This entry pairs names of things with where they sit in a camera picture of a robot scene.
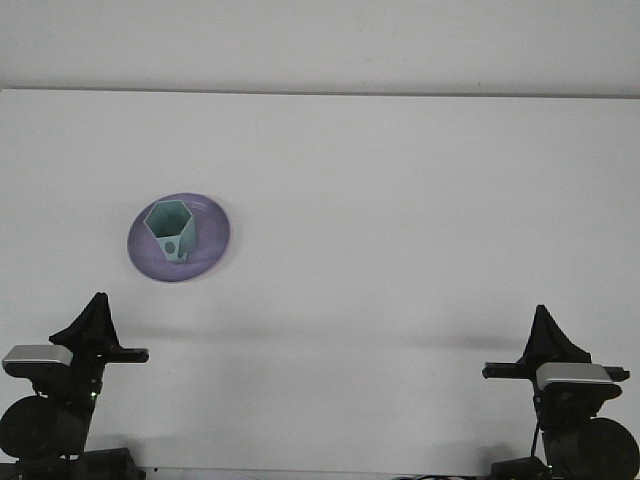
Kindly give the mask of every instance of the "cable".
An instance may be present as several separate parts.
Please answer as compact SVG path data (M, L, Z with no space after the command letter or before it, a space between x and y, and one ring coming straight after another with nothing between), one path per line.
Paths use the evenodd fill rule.
M531 445L531 458L536 456L536 447L538 446L539 433L540 433L540 420L536 421L536 430L533 433L533 444Z
M391 480L476 480L479 477L456 477L456 476L442 476L442 475L416 475L413 477L395 477Z

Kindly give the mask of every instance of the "white wall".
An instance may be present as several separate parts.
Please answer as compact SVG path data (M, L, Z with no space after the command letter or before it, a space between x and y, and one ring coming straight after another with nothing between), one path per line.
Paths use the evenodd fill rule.
M487 381L546 303L637 375L640 102L0 93L0 348L95 291L125 346L91 447L142 465L482 473L525 455L530 386ZM154 199L234 237L161 284L126 253ZM0 377L0 405L27 382ZM640 434L636 377L605 414Z
M0 0L0 86L640 95L637 0Z

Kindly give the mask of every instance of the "plate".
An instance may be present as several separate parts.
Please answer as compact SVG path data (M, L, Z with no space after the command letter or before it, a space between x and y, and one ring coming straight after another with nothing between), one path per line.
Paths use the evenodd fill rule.
M195 217L198 247L186 263L165 260L160 245L144 224L155 203L161 200L182 200ZM159 198L140 212L129 230L127 250L131 262L143 275L162 282L182 282L202 275L222 258L230 233L227 214L216 202L196 193L176 193Z

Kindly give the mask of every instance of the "purple plate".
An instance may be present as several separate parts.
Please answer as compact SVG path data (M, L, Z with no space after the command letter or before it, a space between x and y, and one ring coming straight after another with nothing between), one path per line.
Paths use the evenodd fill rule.
M182 200L195 217L198 248L189 255L186 263L165 260L160 245L143 223L153 205L160 200ZM227 249L231 232L229 219L222 207L196 193L176 193L156 202L140 212L129 230L127 250L135 267L147 277L163 282L188 280L213 267Z

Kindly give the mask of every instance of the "pen holder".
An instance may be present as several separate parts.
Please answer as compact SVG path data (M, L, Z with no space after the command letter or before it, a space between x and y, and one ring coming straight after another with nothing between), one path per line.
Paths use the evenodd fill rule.
M182 200L156 202L144 224L168 262L186 263L198 246L195 218Z

